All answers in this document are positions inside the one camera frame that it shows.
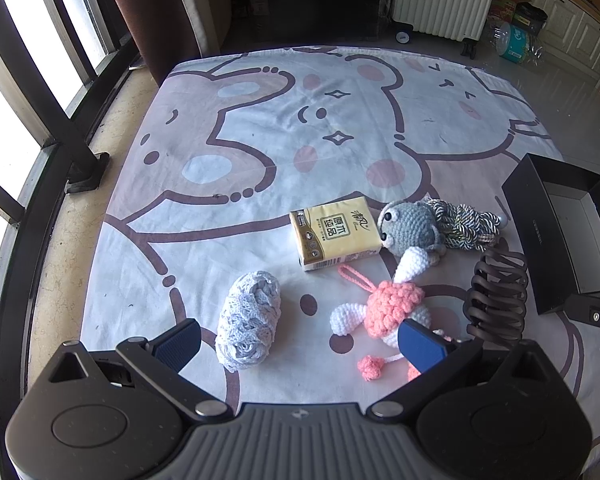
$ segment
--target metal bracket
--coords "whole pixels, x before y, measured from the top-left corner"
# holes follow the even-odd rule
[[[104,171],[107,169],[107,165],[109,164],[110,155],[107,152],[101,152],[96,153],[95,156],[97,162],[93,173],[91,173],[91,176],[89,178],[79,180],[77,182],[72,182],[70,178],[67,181],[66,186],[64,186],[65,193],[69,194],[82,193],[83,191],[92,191],[100,185],[102,175],[104,174]]]

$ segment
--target caster wheel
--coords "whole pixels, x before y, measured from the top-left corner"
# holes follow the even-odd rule
[[[402,44],[409,43],[410,39],[411,38],[409,37],[409,34],[403,30],[398,32],[398,34],[395,35],[395,41],[397,41],[398,43],[402,43]]]

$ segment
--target black box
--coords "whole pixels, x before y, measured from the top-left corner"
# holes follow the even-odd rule
[[[527,153],[502,190],[513,216],[538,314],[571,294],[600,291],[600,175]]]

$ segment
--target rope dog toy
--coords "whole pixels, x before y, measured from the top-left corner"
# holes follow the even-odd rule
[[[507,218],[471,206],[424,197],[419,202],[389,202],[378,217],[384,247],[400,258],[409,247],[429,252],[435,265],[446,248],[484,251],[498,241]]]

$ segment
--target cardboard box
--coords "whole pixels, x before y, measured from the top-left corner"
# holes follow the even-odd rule
[[[292,211],[289,218],[304,270],[372,256],[382,248],[364,197]]]
[[[600,175],[527,153],[502,185],[528,259],[538,314],[600,292]]]
[[[516,5],[520,2],[529,2],[531,0],[491,0],[491,7],[487,12],[487,19],[502,20],[503,22],[511,23],[513,13],[516,10]]]

